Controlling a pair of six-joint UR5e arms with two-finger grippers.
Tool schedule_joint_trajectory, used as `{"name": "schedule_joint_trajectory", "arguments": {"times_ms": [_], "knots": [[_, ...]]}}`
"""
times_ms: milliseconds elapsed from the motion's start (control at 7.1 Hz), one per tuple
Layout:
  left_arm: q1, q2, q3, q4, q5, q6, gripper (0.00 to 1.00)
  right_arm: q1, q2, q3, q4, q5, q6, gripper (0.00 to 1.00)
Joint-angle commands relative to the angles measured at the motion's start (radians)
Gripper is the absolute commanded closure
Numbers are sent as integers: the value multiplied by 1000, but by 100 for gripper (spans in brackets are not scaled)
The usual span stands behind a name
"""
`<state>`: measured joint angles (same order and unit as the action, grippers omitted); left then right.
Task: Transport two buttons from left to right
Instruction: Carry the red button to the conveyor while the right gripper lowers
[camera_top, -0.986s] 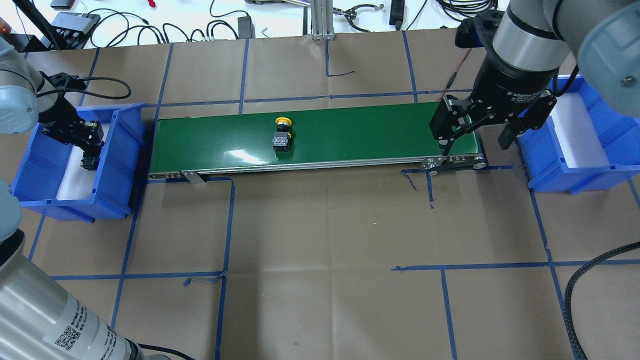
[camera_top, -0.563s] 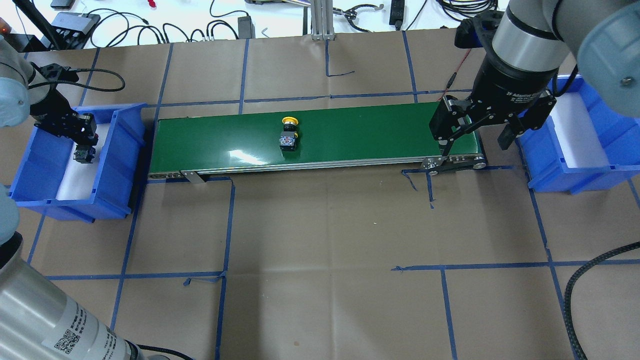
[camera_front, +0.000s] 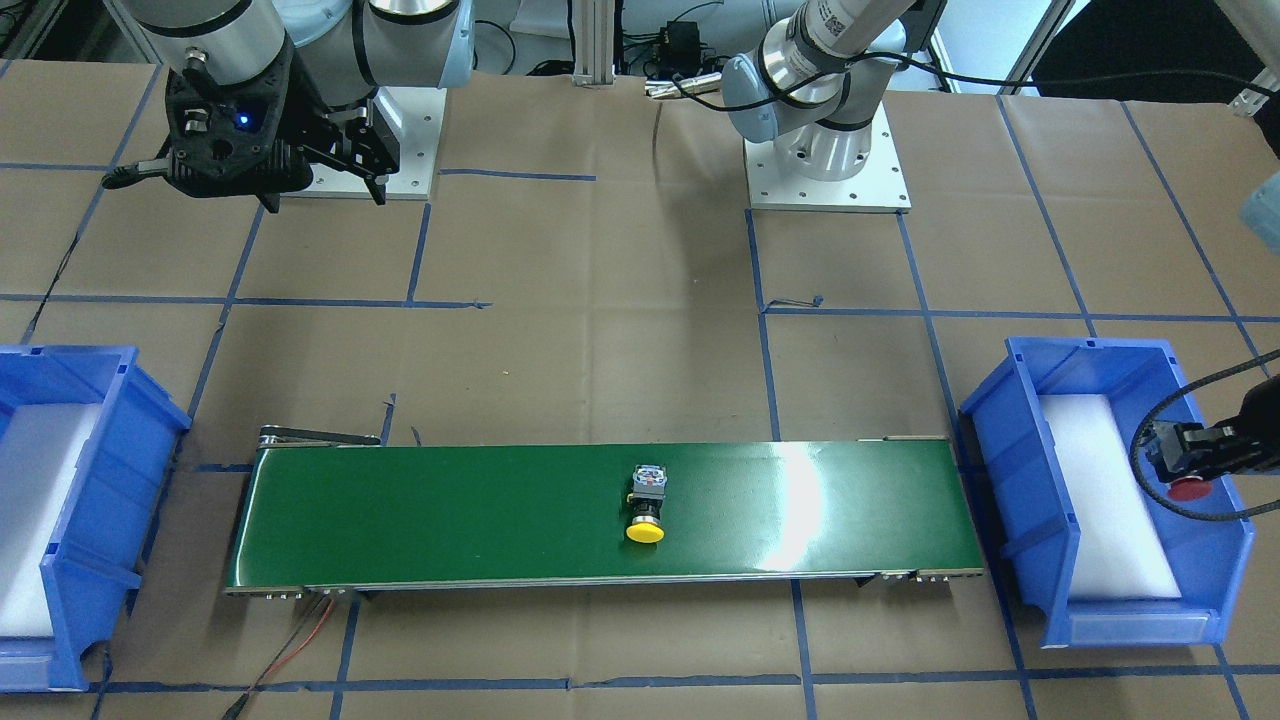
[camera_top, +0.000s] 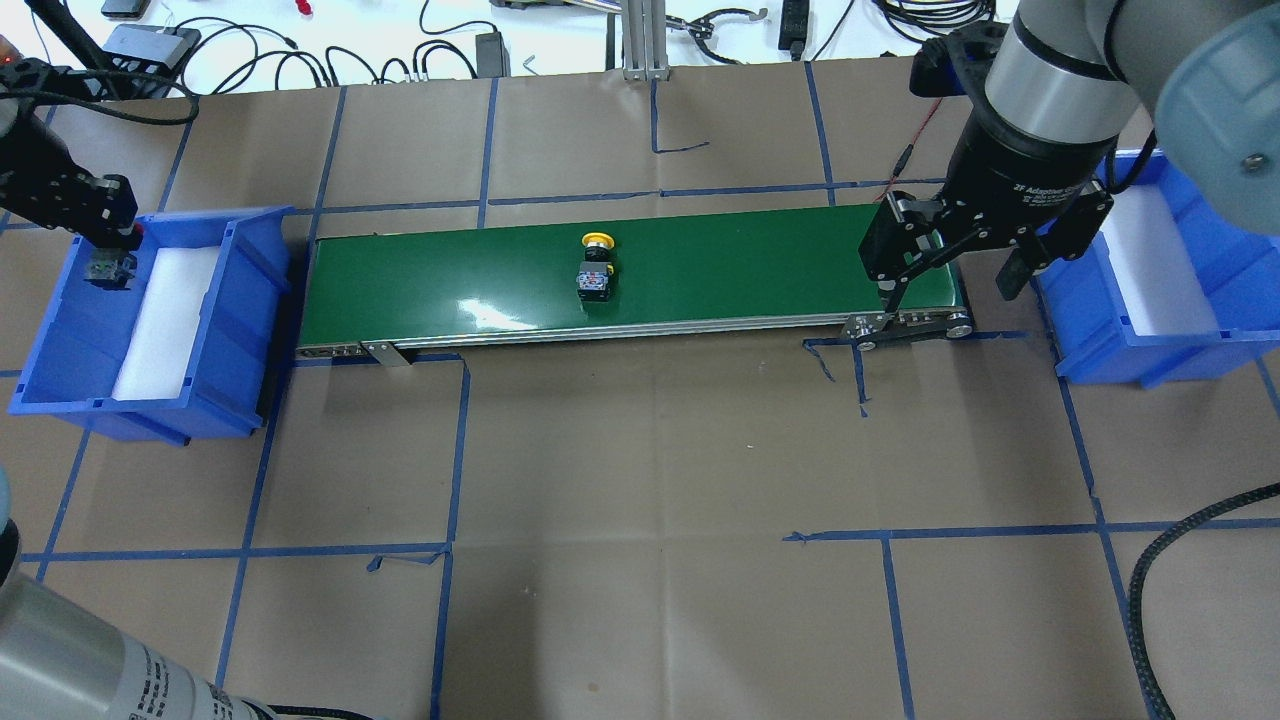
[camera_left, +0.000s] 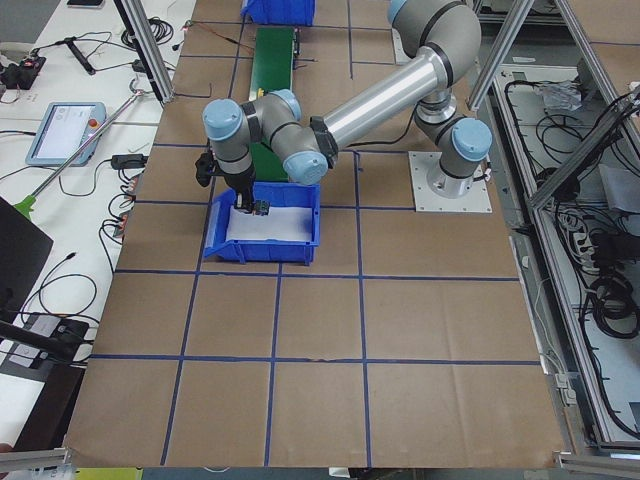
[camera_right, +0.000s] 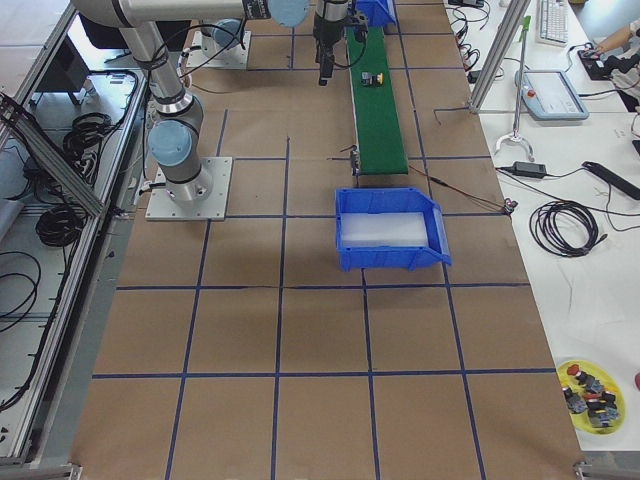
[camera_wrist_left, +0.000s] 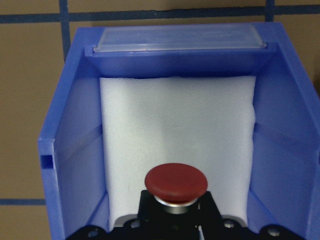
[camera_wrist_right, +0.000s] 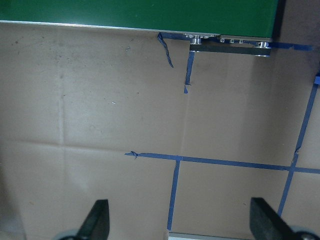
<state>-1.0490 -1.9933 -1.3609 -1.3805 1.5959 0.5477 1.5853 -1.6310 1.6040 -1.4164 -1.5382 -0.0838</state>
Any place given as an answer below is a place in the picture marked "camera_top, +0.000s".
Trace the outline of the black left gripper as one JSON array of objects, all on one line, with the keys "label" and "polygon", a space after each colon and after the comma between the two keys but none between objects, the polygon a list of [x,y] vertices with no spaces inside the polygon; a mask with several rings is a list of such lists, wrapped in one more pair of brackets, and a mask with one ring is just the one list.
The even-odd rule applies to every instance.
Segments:
[{"label": "black left gripper", "polygon": [[95,176],[70,158],[37,117],[4,115],[3,209],[46,228],[63,228],[95,246],[137,246],[138,204],[124,176]]}]

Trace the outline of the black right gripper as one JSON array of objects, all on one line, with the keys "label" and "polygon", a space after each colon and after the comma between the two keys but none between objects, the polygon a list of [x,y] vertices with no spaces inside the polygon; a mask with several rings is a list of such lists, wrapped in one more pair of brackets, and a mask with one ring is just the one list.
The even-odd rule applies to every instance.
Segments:
[{"label": "black right gripper", "polygon": [[928,200],[888,192],[860,242],[882,307],[897,311],[916,278],[960,254],[1015,246],[997,273],[1002,299],[1048,264],[1082,256],[1114,206],[1096,169],[1116,138],[1115,128],[1084,143],[1039,138],[974,102],[942,190]]}]

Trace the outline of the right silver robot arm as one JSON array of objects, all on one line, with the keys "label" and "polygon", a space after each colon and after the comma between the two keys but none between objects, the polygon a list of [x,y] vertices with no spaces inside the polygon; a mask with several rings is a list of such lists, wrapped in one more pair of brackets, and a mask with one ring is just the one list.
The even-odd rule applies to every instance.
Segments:
[{"label": "right silver robot arm", "polygon": [[1137,110],[1161,151],[1210,206],[1257,234],[1277,233],[1275,1],[1023,1],[925,41],[910,92],[965,97],[972,110],[941,191],[890,191],[859,256],[896,313],[920,274],[966,252],[1010,249],[1005,299],[1091,246],[1135,181],[1097,170]]}]

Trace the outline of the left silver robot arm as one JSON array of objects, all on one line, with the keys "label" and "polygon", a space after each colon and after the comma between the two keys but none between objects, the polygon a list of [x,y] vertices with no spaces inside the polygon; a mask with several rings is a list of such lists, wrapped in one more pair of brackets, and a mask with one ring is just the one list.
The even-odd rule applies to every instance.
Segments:
[{"label": "left silver robot arm", "polygon": [[[143,233],[119,176],[83,172],[29,109],[3,101],[3,205],[87,238],[96,284],[124,288]],[[19,569],[20,532],[3,488],[1,679],[5,719],[271,719]]]}]

